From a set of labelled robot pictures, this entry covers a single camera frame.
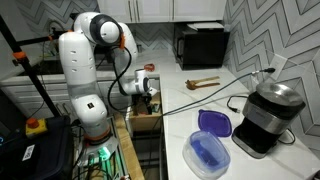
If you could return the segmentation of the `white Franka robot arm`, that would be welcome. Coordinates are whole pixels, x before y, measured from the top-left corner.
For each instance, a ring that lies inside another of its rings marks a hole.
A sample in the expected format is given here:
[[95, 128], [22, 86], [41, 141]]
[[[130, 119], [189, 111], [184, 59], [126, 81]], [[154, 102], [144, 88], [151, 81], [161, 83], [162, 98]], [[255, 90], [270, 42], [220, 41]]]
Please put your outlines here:
[[108, 111], [97, 94], [94, 57], [97, 46], [113, 54], [114, 72], [122, 94], [156, 94], [145, 70], [137, 69], [131, 80], [124, 77], [137, 58], [137, 45], [129, 27], [103, 13], [77, 15], [73, 29], [59, 37], [59, 53], [70, 101], [84, 129], [84, 138], [93, 144], [106, 141], [110, 134]]

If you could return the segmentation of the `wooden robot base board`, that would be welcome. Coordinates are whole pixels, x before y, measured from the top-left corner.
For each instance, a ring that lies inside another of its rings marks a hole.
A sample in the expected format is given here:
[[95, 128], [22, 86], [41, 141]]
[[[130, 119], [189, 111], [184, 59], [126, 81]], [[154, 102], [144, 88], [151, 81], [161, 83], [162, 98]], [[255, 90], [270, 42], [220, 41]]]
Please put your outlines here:
[[115, 113], [114, 122], [130, 179], [145, 180], [131, 137], [126, 128], [126, 123], [123, 115], [120, 113]]

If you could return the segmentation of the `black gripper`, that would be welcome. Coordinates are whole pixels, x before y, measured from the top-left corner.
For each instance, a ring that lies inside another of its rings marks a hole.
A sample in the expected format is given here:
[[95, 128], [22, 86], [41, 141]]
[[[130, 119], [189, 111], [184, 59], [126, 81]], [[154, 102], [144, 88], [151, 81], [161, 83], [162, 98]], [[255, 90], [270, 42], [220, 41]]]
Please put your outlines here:
[[151, 97], [151, 95], [150, 94], [143, 95], [142, 99], [143, 99], [143, 103], [147, 109], [147, 114], [151, 115], [152, 114], [152, 107], [151, 107], [152, 97]]

